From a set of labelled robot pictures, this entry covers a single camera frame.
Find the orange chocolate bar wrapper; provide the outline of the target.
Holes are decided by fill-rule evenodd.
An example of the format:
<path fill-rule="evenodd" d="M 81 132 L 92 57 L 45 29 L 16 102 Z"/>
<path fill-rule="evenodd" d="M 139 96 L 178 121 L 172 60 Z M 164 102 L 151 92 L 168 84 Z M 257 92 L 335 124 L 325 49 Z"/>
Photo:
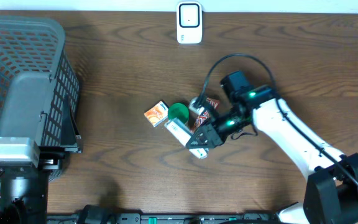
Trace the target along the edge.
<path fill-rule="evenodd" d="M 220 101 L 219 100 L 216 100 L 216 99 L 213 99 L 213 98 L 209 98 L 207 97 L 206 98 L 206 101 L 214 108 L 214 109 L 217 109 L 219 104 L 220 104 Z M 195 123 L 193 125 L 193 127 L 190 129 L 191 132 L 195 132 L 196 129 L 198 127 L 200 127 L 208 118 L 210 117 L 210 114 L 208 112 L 208 110 L 204 110 L 202 114 L 198 115 L 195 119 Z"/>

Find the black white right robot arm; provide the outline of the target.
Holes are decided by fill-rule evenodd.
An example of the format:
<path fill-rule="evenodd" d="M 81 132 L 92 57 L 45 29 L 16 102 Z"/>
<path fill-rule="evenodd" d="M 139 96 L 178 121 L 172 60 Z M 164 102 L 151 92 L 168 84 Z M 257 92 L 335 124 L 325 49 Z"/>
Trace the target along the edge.
<path fill-rule="evenodd" d="M 302 202 L 277 213 L 282 223 L 357 223 L 358 154 L 345 155 L 332 147 L 288 107 L 269 86 L 227 89 L 232 109 L 216 114 L 205 97 L 191 101 L 190 110 L 211 115 L 191 135 L 188 149 L 213 149 L 227 138 L 238 138 L 251 125 L 263 132 L 293 161 L 306 180 Z"/>

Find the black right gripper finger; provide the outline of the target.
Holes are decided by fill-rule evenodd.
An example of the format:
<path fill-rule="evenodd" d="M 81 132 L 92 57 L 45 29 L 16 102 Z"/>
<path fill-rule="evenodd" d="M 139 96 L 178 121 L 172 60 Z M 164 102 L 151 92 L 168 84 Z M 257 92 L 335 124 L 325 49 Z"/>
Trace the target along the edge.
<path fill-rule="evenodd" d="M 188 105 L 188 109 L 197 115 L 202 115 L 205 112 L 210 113 L 212 106 L 207 101 L 207 97 L 198 96 L 193 98 Z"/>
<path fill-rule="evenodd" d="M 212 124 L 201 125 L 186 143 L 187 149 L 214 149 L 221 146 L 224 141 L 214 129 Z"/>

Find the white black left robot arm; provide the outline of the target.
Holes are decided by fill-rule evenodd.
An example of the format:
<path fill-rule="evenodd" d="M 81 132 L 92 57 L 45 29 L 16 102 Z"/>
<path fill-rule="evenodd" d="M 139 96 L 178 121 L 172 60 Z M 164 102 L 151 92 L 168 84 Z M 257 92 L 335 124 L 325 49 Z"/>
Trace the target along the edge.
<path fill-rule="evenodd" d="M 81 153 L 80 134 L 63 101 L 60 146 L 30 138 L 0 137 L 0 223 L 46 223 L 49 177 L 71 153 Z"/>

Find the white green toothpaste box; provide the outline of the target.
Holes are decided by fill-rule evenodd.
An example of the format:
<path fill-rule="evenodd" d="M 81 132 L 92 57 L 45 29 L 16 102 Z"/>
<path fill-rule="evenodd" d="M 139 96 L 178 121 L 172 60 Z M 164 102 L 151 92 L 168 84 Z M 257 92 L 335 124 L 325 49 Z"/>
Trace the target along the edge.
<path fill-rule="evenodd" d="M 192 137 L 192 132 L 178 118 L 173 118 L 164 124 L 166 129 L 180 142 L 184 147 Z M 208 150 L 203 148 L 189 149 L 189 151 L 198 159 L 205 159 L 208 156 Z"/>

